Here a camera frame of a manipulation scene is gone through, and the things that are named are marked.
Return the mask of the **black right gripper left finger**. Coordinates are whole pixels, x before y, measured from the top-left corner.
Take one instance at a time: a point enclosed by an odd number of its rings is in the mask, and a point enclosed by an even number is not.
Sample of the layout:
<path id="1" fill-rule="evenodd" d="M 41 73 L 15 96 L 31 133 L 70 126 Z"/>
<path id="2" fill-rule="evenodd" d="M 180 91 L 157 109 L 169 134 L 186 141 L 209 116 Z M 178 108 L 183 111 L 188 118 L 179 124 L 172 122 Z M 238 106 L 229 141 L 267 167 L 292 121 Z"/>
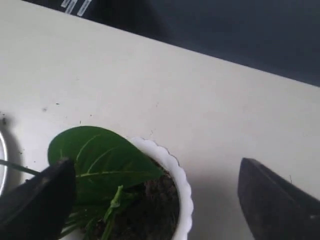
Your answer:
<path id="1" fill-rule="evenodd" d="M 63 158 L 0 198 L 2 240 L 57 240 L 76 199 L 74 162 Z"/>

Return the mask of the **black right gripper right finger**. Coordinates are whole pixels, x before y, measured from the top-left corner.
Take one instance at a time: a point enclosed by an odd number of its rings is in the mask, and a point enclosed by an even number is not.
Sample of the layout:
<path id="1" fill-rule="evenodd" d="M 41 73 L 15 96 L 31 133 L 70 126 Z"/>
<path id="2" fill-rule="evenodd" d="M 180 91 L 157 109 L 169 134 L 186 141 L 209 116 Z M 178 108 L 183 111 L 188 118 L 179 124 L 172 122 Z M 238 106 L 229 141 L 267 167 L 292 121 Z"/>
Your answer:
<path id="1" fill-rule="evenodd" d="M 320 201 L 259 161 L 241 160 L 237 195 L 254 239 L 320 238 Z"/>

